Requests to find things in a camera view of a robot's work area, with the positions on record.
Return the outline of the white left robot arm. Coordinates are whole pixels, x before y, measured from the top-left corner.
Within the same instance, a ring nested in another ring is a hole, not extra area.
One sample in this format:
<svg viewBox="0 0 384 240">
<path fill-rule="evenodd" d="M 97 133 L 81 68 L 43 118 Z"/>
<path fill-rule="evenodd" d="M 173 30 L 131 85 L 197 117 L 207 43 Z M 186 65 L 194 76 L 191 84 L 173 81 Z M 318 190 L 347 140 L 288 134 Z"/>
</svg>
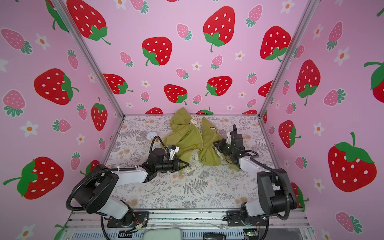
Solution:
<svg viewBox="0 0 384 240">
<path fill-rule="evenodd" d="M 121 226 L 130 226 L 136 221 L 135 213 L 125 201 L 112 197 L 113 191 L 123 185 L 148 183 L 157 173 L 174 173 L 188 167 L 190 164 L 177 156 L 178 151 L 176 146 L 156 148 L 149 152 L 143 164 L 133 168 L 96 166 L 73 188 L 66 208 L 109 216 Z"/>
</svg>

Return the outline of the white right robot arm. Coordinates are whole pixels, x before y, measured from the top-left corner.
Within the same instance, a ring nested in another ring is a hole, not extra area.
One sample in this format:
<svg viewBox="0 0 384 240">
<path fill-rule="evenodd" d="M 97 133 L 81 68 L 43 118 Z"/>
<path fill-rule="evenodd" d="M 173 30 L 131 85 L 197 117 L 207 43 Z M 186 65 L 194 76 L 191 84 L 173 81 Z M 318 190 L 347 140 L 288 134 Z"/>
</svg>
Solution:
<svg viewBox="0 0 384 240">
<path fill-rule="evenodd" d="M 257 177 L 258 199 L 243 203 L 239 212 L 228 215 L 226 221 L 229 224 L 242 222 L 244 225 L 266 221 L 269 217 L 286 221 L 298 205 L 287 172 L 258 161 L 259 154 L 246 150 L 243 136 L 235 131 L 230 132 L 229 143 L 222 139 L 214 142 L 214 146 L 219 153 L 230 158 L 232 165 Z"/>
</svg>

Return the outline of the green zip jacket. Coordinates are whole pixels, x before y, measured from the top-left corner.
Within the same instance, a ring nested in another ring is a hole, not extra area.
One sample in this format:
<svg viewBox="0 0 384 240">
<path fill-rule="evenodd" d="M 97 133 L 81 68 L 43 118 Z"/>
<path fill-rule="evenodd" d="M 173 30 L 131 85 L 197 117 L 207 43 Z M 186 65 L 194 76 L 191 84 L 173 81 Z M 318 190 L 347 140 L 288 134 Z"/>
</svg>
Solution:
<svg viewBox="0 0 384 240">
<path fill-rule="evenodd" d="M 223 138 L 218 134 L 216 126 L 203 117 L 197 122 L 185 108 L 179 109 L 171 119 L 172 132 L 166 137 L 166 146 L 179 148 L 178 157 L 187 163 L 193 154 L 198 154 L 199 162 L 208 167 L 222 165 L 223 154 L 219 153 L 214 142 Z"/>
</svg>

